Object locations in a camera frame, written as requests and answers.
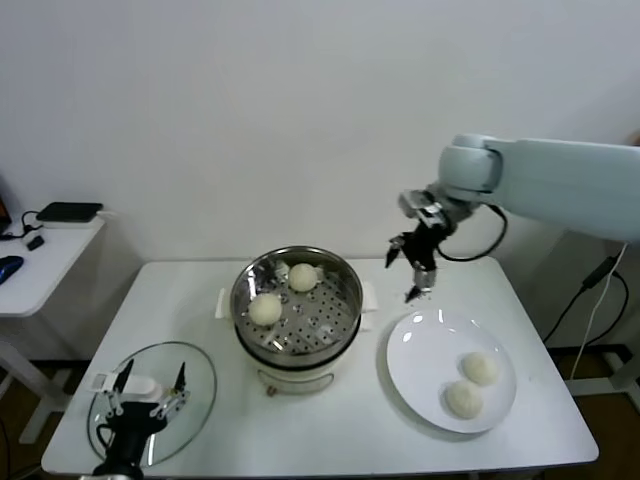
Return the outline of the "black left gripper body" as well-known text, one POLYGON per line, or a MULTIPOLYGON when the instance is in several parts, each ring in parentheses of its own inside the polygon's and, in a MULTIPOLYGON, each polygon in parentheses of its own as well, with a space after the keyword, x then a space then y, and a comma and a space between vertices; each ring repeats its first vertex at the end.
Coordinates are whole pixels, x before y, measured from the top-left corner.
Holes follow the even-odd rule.
POLYGON ((98 475, 142 475, 141 460, 149 438, 168 425, 166 417, 151 416, 157 404, 125 402, 122 415, 111 415, 97 426, 97 438, 105 449, 98 475))

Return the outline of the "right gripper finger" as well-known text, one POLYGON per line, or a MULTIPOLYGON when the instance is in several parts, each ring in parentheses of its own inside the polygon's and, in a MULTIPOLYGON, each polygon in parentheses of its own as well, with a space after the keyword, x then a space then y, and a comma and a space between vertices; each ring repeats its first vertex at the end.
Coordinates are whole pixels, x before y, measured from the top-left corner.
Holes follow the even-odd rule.
POLYGON ((406 235, 404 233, 401 233, 389 240, 389 249, 387 250, 385 257, 386 268, 389 268, 392 263, 398 258, 398 256, 403 252, 405 237, 406 235))
POLYGON ((425 293, 429 293, 436 283, 436 278, 436 269, 426 270, 422 267, 415 267, 413 269, 412 285, 405 295, 405 302, 410 303, 425 293))

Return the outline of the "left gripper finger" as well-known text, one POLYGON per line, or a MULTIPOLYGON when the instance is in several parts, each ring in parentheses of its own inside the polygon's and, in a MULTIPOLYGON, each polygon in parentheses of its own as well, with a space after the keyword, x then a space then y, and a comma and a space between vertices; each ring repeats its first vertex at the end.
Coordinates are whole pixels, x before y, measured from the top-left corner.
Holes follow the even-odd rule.
POLYGON ((109 415, 122 415, 124 413, 124 408, 121 404, 121 395, 124 392, 133 365, 134 360, 130 359, 124 369, 117 374, 113 384, 103 392, 110 406, 109 415))
POLYGON ((152 410, 153 416, 175 416, 187 403, 190 392, 186 389, 186 363, 179 369, 174 385, 166 390, 152 410))

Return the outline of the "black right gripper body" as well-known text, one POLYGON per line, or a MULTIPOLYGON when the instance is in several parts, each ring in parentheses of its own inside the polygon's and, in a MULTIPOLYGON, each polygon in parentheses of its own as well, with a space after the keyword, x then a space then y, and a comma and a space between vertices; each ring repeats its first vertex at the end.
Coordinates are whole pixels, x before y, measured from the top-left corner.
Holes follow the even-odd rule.
POLYGON ((447 220, 431 226, 419 222, 413 231, 402 233, 402 252, 415 271, 434 271, 435 251, 452 233, 452 224, 447 220))

